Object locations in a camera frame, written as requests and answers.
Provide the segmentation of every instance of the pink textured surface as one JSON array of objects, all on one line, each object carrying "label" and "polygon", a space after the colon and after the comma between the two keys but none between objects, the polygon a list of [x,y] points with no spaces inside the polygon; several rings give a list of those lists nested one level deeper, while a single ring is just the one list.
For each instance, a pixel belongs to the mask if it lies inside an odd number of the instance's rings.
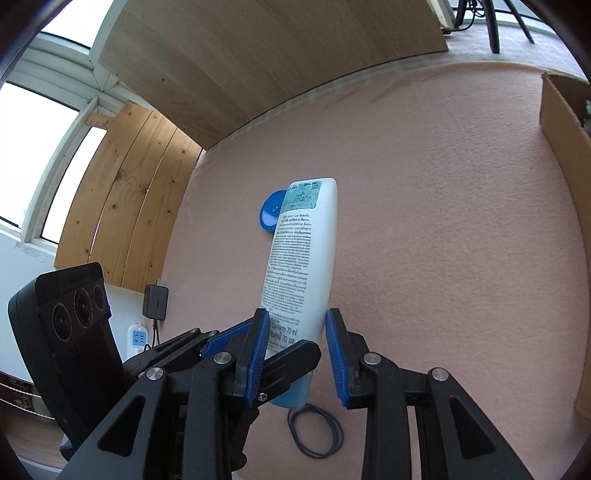
[{"label": "pink textured surface", "polygon": [[[399,74],[224,145],[194,172],[178,214],[163,336],[249,317],[271,246],[262,202],[292,181],[334,177],[330,305],[399,366],[448,368],[536,480],[559,478],[590,430],[573,413],[589,289],[573,202],[538,126],[540,73],[464,64]],[[343,422],[343,449],[305,458],[287,411],[268,405],[245,479],[360,478],[365,413],[340,407],[322,347],[309,400]],[[321,420],[299,427],[310,446],[328,446]]]}]

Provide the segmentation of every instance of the light wood panel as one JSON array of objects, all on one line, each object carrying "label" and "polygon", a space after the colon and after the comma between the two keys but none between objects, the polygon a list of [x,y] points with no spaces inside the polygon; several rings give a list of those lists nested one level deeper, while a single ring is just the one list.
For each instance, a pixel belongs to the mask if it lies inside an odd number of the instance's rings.
[{"label": "light wood panel", "polygon": [[85,124],[88,125],[89,127],[97,127],[97,128],[102,128],[103,130],[108,130],[109,124],[114,118],[115,117],[113,117],[111,115],[107,115],[105,113],[100,113],[100,112],[95,111],[95,112],[92,112],[88,116]]},{"label": "light wood panel", "polygon": [[175,130],[165,117],[151,113],[112,183],[90,252],[90,261],[100,262],[111,285],[121,285],[139,211]]},{"label": "light wood panel", "polygon": [[99,61],[208,149],[322,83],[445,50],[426,0],[129,0]]},{"label": "light wood panel", "polygon": [[168,241],[201,147],[179,129],[156,169],[137,224],[123,275],[123,288],[143,291],[162,275]]},{"label": "light wood panel", "polygon": [[54,420],[45,420],[0,404],[0,424],[8,443],[19,457],[53,468],[65,467],[66,460],[60,453],[64,433]]},{"label": "light wood panel", "polygon": [[57,268],[88,262],[111,185],[150,113],[150,110],[128,103],[111,121],[72,201],[56,253]]},{"label": "light wood panel", "polygon": [[[591,99],[588,83],[560,75],[544,76],[540,126],[569,184],[583,231],[587,269],[591,274],[591,140],[580,124],[588,99]],[[587,341],[587,357],[575,408],[591,420],[590,345],[591,336]]]}]

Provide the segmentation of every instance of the bottle label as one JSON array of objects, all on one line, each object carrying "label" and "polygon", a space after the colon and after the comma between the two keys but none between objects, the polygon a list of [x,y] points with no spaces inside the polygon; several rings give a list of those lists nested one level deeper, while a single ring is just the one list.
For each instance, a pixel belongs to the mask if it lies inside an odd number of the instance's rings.
[{"label": "bottle label", "polygon": [[298,337],[310,268],[312,223],[309,213],[288,213],[275,231],[261,306],[269,311],[268,351],[280,352]]},{"label": "bottle label", "polygon": [[321,181],[310,181],[289,187],[281,204],[280,214],[290,210],[316,208],[321,185]]}]

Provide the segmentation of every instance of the cardboard box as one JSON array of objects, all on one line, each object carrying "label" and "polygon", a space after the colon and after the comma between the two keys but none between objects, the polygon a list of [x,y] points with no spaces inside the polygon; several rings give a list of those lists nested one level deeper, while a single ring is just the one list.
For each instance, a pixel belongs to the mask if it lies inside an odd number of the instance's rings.
[{"label": "cardboard box", "polygon": [[[591,100],[591,86],[562,75],[544,74],[542,78],[540,126],[569,184],[583,231],[587,269],[591,272],[591,138],[581,126],[585,100]],[[591,420],[590,345],[588,340],[575,409]]]}]

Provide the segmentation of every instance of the white plastic bottle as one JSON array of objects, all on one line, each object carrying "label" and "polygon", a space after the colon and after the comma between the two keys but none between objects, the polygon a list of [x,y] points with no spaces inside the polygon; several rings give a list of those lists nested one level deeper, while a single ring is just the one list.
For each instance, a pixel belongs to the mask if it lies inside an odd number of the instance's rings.
[{"label": "white plastic bottle", "polygon": [[[261,298],[271,317],[267,358],[298,340],[320,341],[335,265],[336,216],[334,179],[297,181],[285,194]],[[303,407],[311,381],[309,373],[272,403]]]}]

